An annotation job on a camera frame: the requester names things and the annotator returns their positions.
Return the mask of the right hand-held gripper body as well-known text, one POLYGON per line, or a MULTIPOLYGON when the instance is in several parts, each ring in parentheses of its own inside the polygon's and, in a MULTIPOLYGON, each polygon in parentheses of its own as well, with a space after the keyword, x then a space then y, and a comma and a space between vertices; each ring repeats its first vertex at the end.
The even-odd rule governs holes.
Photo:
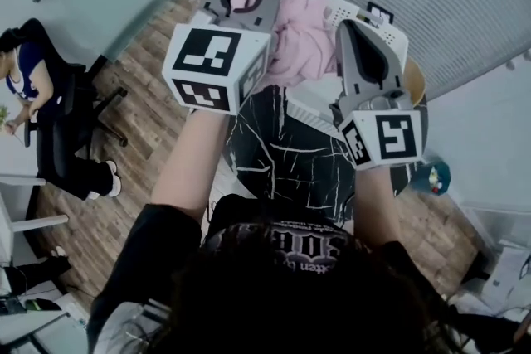
POLYGON ((352 95, 343 95, 330 109, 356 171, 401 166, 421 158, 421 113, 413 108, 408 90, 353 102, 352 95))

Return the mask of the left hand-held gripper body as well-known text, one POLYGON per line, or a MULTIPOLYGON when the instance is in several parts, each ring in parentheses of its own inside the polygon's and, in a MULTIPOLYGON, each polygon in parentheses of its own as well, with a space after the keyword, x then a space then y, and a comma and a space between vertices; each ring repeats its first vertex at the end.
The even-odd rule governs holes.
POLYGON ((199 10, 175 26, 162 76, 181 106, 238 114, 267 71, 271 47, 266 19, 199 10))

